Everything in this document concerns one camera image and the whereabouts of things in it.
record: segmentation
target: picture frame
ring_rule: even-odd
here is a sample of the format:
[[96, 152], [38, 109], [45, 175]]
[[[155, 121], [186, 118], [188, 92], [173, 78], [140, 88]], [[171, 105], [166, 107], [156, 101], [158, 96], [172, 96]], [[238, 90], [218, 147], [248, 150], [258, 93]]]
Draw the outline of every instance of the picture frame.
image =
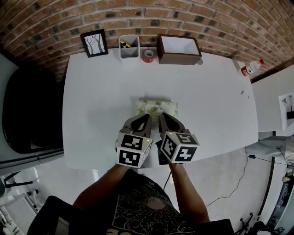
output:
[[108, 54], [104, 29], [87, 32], [80, 36], [88, 57]]

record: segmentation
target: red tape roll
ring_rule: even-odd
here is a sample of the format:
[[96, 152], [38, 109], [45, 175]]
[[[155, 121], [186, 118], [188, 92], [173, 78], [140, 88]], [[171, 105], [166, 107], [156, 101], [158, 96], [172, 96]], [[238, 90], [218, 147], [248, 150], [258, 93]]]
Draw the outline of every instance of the red tape roll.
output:
[[142, 60], [146, 63], [151, 63], [154, 61], [154, 53], [152, 50], [144, 50], [142, 55]]

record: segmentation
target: plastic bottle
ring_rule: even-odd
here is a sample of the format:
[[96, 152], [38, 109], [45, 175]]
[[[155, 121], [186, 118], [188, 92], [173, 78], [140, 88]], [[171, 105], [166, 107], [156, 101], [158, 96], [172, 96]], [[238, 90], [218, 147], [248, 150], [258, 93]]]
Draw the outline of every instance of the plastic bottle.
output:
[[243, 68], [239, 69], [239, 74], [242, 76], [248, 76], [256, 71], [258, 71], [265, 62], [263, 60], [252, 61], [250, 64], [247, 64]]

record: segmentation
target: black t-shirt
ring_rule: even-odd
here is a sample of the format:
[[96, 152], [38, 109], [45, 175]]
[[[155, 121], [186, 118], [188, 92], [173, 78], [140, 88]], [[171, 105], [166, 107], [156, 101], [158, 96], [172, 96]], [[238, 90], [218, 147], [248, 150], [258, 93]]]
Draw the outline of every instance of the black t-shirt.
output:
[[228, 219], [191, 226], [172, 206], [162, 188], [132, 170], [115, 192], [84, 214], [56, 197], [50, 196], [35, 220], [30, 234], [102, 235], [202, 235], [234, 234]]

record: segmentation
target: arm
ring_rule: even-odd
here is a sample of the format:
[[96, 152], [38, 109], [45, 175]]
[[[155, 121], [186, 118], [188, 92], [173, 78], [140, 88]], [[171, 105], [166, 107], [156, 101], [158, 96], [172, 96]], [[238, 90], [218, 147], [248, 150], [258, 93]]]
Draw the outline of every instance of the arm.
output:
[[114, 165], [98, 181], [86, 188], [73, 205], [82, 211], [87, 211], [98, 201], [113, 192], [116, 185], [120, 182], [129, 167]]
[[209, 222], [206, 206], [190, 181], [183, 164], [170, 163], [181, 215], [193, 225]]

